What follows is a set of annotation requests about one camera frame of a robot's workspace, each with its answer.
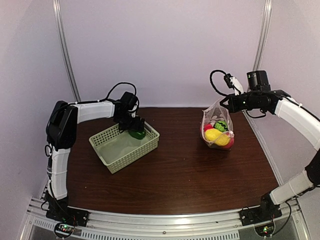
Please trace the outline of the green toy cabbage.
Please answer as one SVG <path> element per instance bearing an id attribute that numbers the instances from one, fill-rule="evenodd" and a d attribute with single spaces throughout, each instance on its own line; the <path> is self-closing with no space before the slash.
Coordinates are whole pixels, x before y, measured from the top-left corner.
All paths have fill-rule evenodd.
<path id="1" fill-rule="evenodd" d="M 214 128 L 220 132 L 227 132 L 229 130 L 228 124 L 224 120 L 219 120 L 214 124 Z"/>

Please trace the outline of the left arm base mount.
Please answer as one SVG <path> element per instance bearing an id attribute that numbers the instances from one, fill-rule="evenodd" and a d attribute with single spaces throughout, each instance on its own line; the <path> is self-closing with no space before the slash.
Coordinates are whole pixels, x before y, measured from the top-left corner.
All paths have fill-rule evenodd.
<path id="1" fill-rule="evenodd" d="M 89 218 L 89 212 L 87 210 L 81 210 L 72 207 L 67 207 L 62 210 L 58 206 L 49 206 L 45 216 L 49 219 L 66 223 L 71 226 L 86 227 Z"/>

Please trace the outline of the green toy bell pepper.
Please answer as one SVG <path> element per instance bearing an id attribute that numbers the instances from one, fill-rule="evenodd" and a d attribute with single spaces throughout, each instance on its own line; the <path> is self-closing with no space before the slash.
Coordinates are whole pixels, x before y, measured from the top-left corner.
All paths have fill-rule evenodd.
<path id="1" fill-rule="evenodd" d="M 136 131 L 136 130 L 129 130 L 129 135 L 137 140 L 142 140 L 146 136 L 146 132 L 143 131 Z"/>

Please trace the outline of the yellow toy corn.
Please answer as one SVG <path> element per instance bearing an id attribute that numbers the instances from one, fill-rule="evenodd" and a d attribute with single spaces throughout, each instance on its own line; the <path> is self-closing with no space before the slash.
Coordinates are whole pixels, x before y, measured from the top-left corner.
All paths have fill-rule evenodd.
<path id="1" fill-rule="evenodd" d="M 220 147 L 228 145 L 231 140 L 228 135 L 224 134 L 216 128 L 207 129 L 204 132 L 204 137 L 208 142 L 212 142 Z"/>

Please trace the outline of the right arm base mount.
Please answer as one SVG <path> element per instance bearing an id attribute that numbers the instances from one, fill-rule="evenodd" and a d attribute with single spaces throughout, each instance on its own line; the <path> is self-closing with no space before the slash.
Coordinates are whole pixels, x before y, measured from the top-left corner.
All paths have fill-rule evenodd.
<path id="1" fill-rule="evenodd" d="M 241 224 L 243 226 L 255 225 L 262 222 L 271 221 L 282 216 L 279 205 L 259 205 L 252 208 L 244 207 L 239 211 Z"/>

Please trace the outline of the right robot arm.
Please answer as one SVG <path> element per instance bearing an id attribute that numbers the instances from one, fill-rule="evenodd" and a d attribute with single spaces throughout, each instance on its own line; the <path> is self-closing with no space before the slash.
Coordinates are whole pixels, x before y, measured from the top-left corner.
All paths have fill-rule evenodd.
<path id="1" fill-rule="evenodd" d="M 225 94 L 220 105 L 230 113 L 259 110 L 263 115 L 270 113 L 286 122 L 299 133 L 316 151 L 308 165 L 279 187 L 267 193 L 262 206 L 256 210 L 259 220 L 268 220 L 276 207 L 311 191 L 320 185 L 320 119 L 297 102 L 284 90 L 272 90 L 266 71 L 257 70 L 246 74 L 248 90 L 244 90 L 238 79 L 229 73 L 223 74 L 228 88 L 234 92 Z"/>

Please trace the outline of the clear zip top bag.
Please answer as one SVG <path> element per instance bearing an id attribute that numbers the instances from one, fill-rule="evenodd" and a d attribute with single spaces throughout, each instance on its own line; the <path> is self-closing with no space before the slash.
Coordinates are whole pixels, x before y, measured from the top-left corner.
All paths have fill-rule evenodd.
<path id="1" fill-rule="evenodd" d="M 200 136 L 209 148 L 230 151 L 235 143 L 233 122 L 220 100 L 202 111 Z"/>

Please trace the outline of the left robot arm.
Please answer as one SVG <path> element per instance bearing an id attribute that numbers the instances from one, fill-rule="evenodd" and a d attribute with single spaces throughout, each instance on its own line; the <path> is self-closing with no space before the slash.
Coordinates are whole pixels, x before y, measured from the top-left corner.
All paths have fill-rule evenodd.
<path id="1" fill-rule="evenodd" d="M 118 100 L 101 99 L 83 102 L 58 101 L 50 115 L 45 132 L 48 153 L 47 174 L 49 179 L 48 202 L 53 204 L 52 213 L 61 222 L 72 218 L 72 211 L 62 201 L 67 200 L 67 165 L 71 148 L 77 139 L 79 123 L 96 119 L 113 119 L 120 133 L 142 133 L 145 120 L 137 116 L 139 99 L 126 91 Z"/>

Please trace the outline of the red toy strawberry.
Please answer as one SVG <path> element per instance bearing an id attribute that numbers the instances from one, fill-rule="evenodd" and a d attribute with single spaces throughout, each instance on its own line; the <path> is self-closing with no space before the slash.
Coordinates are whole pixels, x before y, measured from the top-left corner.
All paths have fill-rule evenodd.
<path id="1" fill-rule="evenodd" d="M 214 127 L 210 123 L 208 123 L 208 124 L 204 125 L 203 131 L 206 132 L 207 130 L 210 130 L 210 129 L 213 129 L 213 128 Z"/>

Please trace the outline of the red toy apple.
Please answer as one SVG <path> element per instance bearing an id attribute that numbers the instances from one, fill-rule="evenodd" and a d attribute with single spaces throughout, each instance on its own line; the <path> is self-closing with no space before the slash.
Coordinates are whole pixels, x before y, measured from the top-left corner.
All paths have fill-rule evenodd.
<path id="1" fill-rule="evenodd" d="M 230 148 L 234 145 L 234 143 L 235 143 L 235 138 L 232 137 L 232 138 L 230 138 L 229 143 L 224 146 L 224 148 L 225 148 L 225 149 L 230 149 Z"/>

